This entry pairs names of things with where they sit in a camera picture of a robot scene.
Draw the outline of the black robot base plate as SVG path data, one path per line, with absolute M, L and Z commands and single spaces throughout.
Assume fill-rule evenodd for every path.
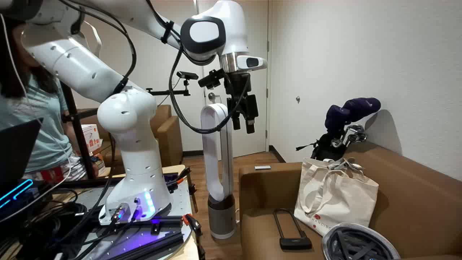
M 91 234 L 73 260 L 164 260 L 190 233 L 182 215 L 118 225 L 107 234 Z

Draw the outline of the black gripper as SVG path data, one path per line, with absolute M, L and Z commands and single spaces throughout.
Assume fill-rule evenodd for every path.
M 200 78 L 198 84 L 206 88 L 215 88 L 223 84 L 228 94 L 226 106 L 232 113 L 234 130 L 239 130 L 239 114 L 245 116 L 247 133 L 254 133 L 254 120 L 258 117 L 257 100 L 254 95 L 248 95 L 249 74 L 248 72 L 225 72 L 223 69 L 212 69 L 206 77 Z

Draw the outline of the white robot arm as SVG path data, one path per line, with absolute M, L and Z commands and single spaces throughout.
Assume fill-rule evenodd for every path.
M 170 204 L 159 145 L 150 129 L 154 98 L 128 77 L 102 62 L 79 39 L 83 12 L 92 9 L 179 51 L 195 65 L 218 61 L 226 78 L 265 65 L 248 54 L 245 19 L 235 0 L 216 0 L 208 10 L 177 25 L 150 0 L 7 0 L 1 12 L 23 20 L 21 43 L 47 72 L 99 104 L 99 126 L 115 139 L 125 178 L 109 192 L 98 214 L 102 225 L 143 223 Z

